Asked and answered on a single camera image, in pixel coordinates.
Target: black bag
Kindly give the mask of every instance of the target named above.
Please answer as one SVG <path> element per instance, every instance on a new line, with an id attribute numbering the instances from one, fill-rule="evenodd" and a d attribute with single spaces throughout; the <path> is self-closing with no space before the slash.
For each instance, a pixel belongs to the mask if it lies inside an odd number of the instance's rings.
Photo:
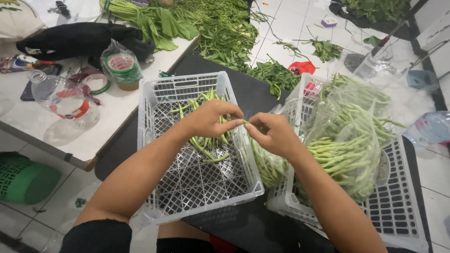
<path id="1" fill-rule="evenodd" d="M 111 39 L 123 43 L 138 61 L 144 61 L 155 50 L 153 40 L 142 42 L 142 31 L 113 23 L 82 22 L 45 29 L 43 32 L 16 43 L 24 54 L 38 60 L 59 61 L 76 56 L 99 59 Z"/>

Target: hand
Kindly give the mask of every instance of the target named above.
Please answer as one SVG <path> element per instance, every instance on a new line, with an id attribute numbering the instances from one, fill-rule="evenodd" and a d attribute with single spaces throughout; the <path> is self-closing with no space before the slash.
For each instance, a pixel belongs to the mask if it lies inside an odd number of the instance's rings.
<path id="1" fill-rule="evenodd" d="M 304 147 L 283 115 L 258 113 L 248 122 L 250 124 L 245 124 L 244 127 L 250 137 L 272 154 L 290 160 L 298 157 Z M 262 134 L 256 127 L 266 128 L 267 134 Z"/>
<path id="2" fill-rule="evenodd" d="M 219 117 L 222 115 L 226 119 L 227 113 L 234 117 L 244 118 L 244 113 L 237 105 L 212 99 L 189 113 L 180 123 L 182 122 L 186 125 L 191 136 L 219 137 L 223 133 L 243 124 L 240 119 L 220 124 Z"/>

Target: crate handle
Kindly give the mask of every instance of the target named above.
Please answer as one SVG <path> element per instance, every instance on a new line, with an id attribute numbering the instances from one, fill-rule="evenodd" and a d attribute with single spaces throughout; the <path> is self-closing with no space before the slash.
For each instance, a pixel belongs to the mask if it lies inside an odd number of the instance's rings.
<path id="1" fill-rule="evenodd" d="M 181 81 L 174 84 L 175 87 L 185 87 L 185 86 L 198 86 L 198 81 Z"/>

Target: white plastic crate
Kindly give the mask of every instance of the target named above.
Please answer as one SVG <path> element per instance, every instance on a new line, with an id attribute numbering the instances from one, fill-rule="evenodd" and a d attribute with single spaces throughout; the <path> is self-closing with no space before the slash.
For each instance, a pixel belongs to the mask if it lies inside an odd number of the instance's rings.
<path id="1" fill-rule="evenodd" d="M 225 71 L 166 77 L 139 82 L 138 150 L 158 138 L 180 120 L 170 111 L 195 99 L 211 88 L 226 101 L 236 103 Z M 184 110 L 187 115 L 192 109 Z M 247 131 L 239 126 L 231 131 L 232 139 L 211 151 L 214 157 L 231 155 L 223 161 L 205 163 L 207 159 L 186 143 L 176 160 L 143 206 L 141 222 L 161 224 L 185 216 L 235 205 L 264 194 Z"/>
<path id="2" fill-rule="evenodd" d="M 297 112 L 300 112 L 301 123 L 311 116 L 317 92 L 323 84 L 329 82 L 308 73 L 302 74 L 301 82 L 286 99 L 288 101 L 299 98 Z M 387 175 L 384 180 L 375 182 L 373 194 L 359 205 L 372 220 L 386 246 L 427 253 L 428 242 L 419 215 L 402 137 L 392 140 L 383 150 L 382 161 L 384 160 L 386 165 L 379 169 L 379 175 L 383 171 Z M 289 166 L 286 180 L 270 190 L 267 208 L 321 229 L 314 210 L 303 205 L 296 197 L 298 189 L 295 180 L 294 169 Z"/>

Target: bottle label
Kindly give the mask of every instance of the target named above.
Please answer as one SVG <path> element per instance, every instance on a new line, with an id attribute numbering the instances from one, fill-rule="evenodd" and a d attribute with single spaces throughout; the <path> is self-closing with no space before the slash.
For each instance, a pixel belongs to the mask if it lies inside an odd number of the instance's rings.
<path id="1" fill-rule="evenodd" d="M 57 114 L 56 105 L 50 105 L 49 108 L 52 112 L 54 112 L 60 118 L 74 119 L 74 118 L 79 118 L 79 117 L 83 116 L 89 110 L 89 102 L 87 101 L 87 99 L 84 99 L 83 104 L 80 106 L 80 108 L 76 109 L 71 114 L 66 114 L 66 115 Z"/>

